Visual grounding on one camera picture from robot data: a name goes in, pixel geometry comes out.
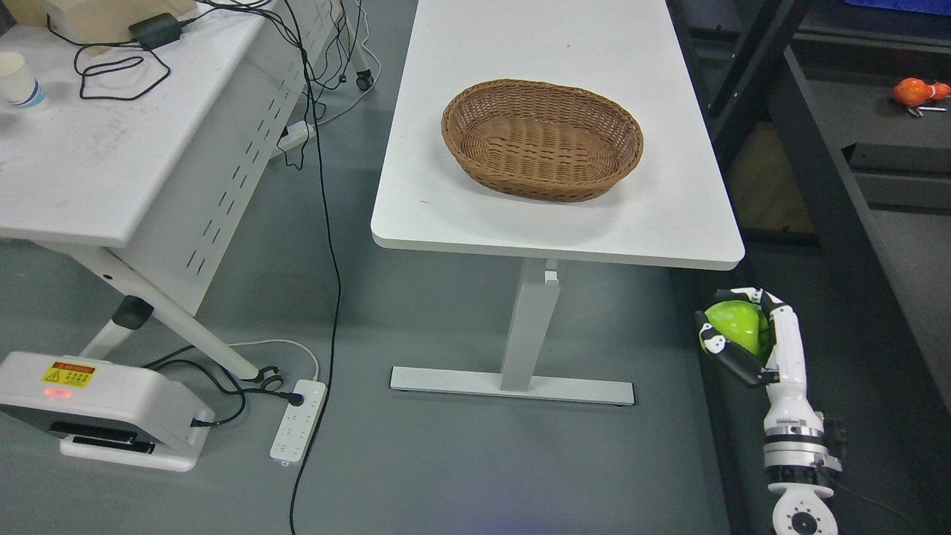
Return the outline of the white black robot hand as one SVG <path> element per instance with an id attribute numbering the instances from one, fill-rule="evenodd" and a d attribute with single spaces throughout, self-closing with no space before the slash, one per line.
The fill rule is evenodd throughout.
<path id="1" fill-rule="evenodd" d="M 755 387 L 774 385 L 804 386 L 806 382 L 805 353 L 799 335 L 799 319 L 791 305 L 763 288 L 720 289 L 715 302 L 743 300 L 753 302 L 765 313 L 770 322 L 772 348 L 767 362 L 759 361 L 738 343 L 731 342 L 707 322 L 704 311 L 694 312 L 698 343 L 704 354 L 720 363 L 744 385 Z"/>

